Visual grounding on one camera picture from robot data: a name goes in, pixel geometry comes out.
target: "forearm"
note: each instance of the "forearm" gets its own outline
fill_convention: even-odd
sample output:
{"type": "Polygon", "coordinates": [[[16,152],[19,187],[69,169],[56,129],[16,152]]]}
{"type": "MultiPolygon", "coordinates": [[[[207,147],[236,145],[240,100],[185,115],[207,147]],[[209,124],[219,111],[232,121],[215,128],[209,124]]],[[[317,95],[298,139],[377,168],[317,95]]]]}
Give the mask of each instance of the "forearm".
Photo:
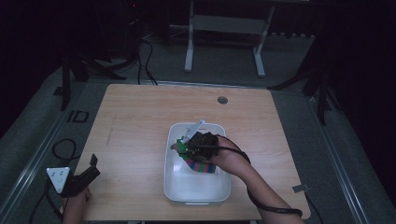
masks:
{"type": "MultiPolygon", "coordinates": [[[[239,177],[247,185],[251,195],[258,202],[276,208],[290,208],[253,167],[249,166],[246,168],[246,171],[242,175],[239,175],[239,177]]],[[[258,210],[265,223],[303,223],[298,215],[267,212],[260,208],[258,210]]]]}

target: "person's right hand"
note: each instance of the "person's right hand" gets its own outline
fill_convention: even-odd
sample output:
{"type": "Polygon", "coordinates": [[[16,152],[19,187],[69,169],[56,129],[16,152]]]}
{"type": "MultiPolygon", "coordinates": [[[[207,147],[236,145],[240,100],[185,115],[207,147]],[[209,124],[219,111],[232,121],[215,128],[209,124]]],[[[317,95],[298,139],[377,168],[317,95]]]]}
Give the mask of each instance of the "person's right hand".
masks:
{"type": "MultiPolygon", "coordinates": [[[[238,146],[233,144],[230,140],[225,137],[218,136],[220,147],[230,147],[236,150],[240,150],[238,146]]],[[[250,163],[240,154],[232,152],[227,149],[219,150],[218,156],[213,156],[210,162],[217,165],[221,170],[241,177],[250,166],[250,163]]]]}

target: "background table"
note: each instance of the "background table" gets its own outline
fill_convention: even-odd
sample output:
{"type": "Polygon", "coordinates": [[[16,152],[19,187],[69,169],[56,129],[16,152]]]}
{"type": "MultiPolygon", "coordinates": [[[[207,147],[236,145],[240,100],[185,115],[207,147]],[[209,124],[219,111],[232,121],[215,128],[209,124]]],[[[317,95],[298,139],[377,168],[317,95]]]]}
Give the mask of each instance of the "background table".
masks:
{"type": "Polygon", "coordinates": [[[76,173],[94,153],[101,174],[91,183],[87,220],[260,219],[246,186],[232,179],[231,196],[217,206],[187,206],[163,192],[170,127],[177,122],[221,125],[249,155],[252,165],[292,207],[310,211],[271,93],[266,90],[110,85],[99,108],[76,173]],[[218,97],[227,97],[222,105],[218,97]]]}

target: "dark background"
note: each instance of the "dark background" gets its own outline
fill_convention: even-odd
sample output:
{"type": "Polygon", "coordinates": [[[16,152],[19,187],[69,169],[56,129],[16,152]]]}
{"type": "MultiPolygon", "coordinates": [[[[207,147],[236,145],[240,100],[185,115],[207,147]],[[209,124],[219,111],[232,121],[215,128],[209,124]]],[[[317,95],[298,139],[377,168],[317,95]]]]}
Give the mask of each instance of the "dark background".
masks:
{"type": "MultiPolygon", "coordinates": [[[[197,9],[210,14],[213,1],[206,4],[202,1],[201,8],[197,9]]],[[[110,49],[119,49],[117,39],[124,36],[124,32],[116,28],[122,29],[125,21],[131,19],[128,18],[131,13],[141,15],[142,20],[166,40],[170,23],[187,24],[188,2],[127,1],[137,3],[139,8],[128,5],[132,11],[125,11],[124,1],[2,1],[0,136],[22,112],[43,80],[61,66],[68,49],[64,43],[73,43],[93,58],[109,59],[110,49]]],[[[221,4],[225,4],[224,1],[216,3],[217,12],[224,15],[264,17],[260,10],[244,10],[229,1],[226,9],[219,11],[221,4]]],[[[244,4],[261,5],[262,2],[244,4]]],[[[314,43],[321,46],[323,52],[311,52],[311,57],[320,57],[326,50],[337,48],[330,84],[381,183],[396,204],[396,176],[392,166],[396,161],[393,143],[396,92],[392,82],[396,75],[396,4],[382,0],[359,1],[353,7],[277,6],[270,28],[272,35],[325,34],[314,43]]]]}

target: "person's right arm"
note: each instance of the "person's right arm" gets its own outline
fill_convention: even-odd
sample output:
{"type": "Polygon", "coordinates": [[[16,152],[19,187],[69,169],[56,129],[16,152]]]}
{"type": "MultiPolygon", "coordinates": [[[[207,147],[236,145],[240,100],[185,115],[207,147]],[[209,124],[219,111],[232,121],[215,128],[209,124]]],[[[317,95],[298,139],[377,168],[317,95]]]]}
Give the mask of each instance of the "person's right arm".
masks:
{"type": "MultiPolygon", "coordinates": [[[[219,146],[238,149],[232,142],[219,136],[219,146]]],[[[251,195],[260,203],[266,206],[278,208],[290,208],[290,206],[274,192],[265,182],[262,176],[250,165],[241,155],[229,150],[220,150],[218,156],[214,156],[211,162],[223,171],[238,176],[246,185],[251,195]]],[[[295,214],[278,214],[267,212],[258,208],[262,220],[265,223],[303,223],[301,218],[295,214]]]]}

